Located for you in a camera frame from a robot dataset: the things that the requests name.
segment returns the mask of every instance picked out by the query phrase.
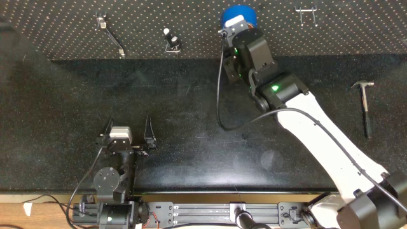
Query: hammer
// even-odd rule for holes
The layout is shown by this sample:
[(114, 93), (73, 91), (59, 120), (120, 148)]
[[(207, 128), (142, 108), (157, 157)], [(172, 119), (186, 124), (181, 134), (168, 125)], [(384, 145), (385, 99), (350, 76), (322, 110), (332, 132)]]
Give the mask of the hammer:
[(366, 91), (365, 87), (366, 86), (373, 86), (375, 83), (373, 82), (367, 82), (366, 80), (361, 80), (353, 84), (353, 87), (356, 85), (360, 85), (362, 89), (362, 101), (363, 101), (363, 109), (364, 109), (364, 131), (366, 134), (366, 137), (368, 139), (371, 138), (371, 125), (370, 125), (370, 118), (369, 118), (369, 113), (368, 113), (368, 101), (366, 100)]

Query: green led indicator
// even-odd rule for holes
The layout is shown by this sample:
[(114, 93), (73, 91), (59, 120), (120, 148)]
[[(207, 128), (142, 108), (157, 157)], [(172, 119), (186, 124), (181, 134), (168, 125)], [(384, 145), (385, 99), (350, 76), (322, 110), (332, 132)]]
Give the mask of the green led indicator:
[(272, 86), (272, 90), (275, 91), (275, 92), (276, 92), (279, 88), (280, 88), (280, 87), (277, 86), (277, 85)]

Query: black table surface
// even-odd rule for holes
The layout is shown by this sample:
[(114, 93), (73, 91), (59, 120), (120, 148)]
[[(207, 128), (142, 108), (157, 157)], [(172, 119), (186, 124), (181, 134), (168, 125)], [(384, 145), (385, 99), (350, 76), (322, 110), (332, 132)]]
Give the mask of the black table surface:
[[(141, 142), (150, 115), (158, 150), (139, 165), (138, 193), (335, 191), (302, 143), (274, 117), (225, 132), (216, 123), (219, 60), (50, 62), (31, 50), (0, 62), (0, 192), (70, 193), (91, 165), (110, 115)], [(407, 172), (407, 55), (277, 57), (334, 123), (390, 172)], [(373, 139), (363, 134), (366, 89)], [(259, 115), (243, 83), (223, 85), (221, 116), (236, 125)], [(103, 156), (95, 171), (108, 166)], [(80, 192), (92, 191), (93, 176)]]

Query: perforated metal panel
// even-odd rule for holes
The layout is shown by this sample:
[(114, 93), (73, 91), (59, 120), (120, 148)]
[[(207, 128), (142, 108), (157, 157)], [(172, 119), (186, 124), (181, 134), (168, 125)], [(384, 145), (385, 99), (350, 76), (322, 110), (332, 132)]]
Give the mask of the perforated metal panel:
[[(165, 53), (163, 28), (181, 38), (180, 58), (218, 58), (223, 10), (245, 4), (257, 11), (272, 53), (341, 55), (407, 53), (407, 1), (277, 0), (0, 0), (1, 16), (49, 59), (118, 59), (118, 50), (95, 31), (96, 11), (107, 12), (107, 26), (127, 58), (174, 58)], [(294, 7), (315, 12), (300, 14)]]

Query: hammer head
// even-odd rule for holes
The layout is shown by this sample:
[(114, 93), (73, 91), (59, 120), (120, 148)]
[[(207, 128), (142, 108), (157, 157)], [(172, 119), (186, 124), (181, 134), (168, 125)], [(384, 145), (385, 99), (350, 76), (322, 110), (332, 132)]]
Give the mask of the hammer head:
[(353, 88), (356, 85), (360, 85), (361, 88), (363, 88), (363, 87), (366, 87), (366, 86), (373, 86), (374, 84), (375, 83), (373, 83), (373, 82), (367, 82), (366, 80), (361, 80), (361, 81), (358, 81), (358, 82), (354, 83), (351, 88)]

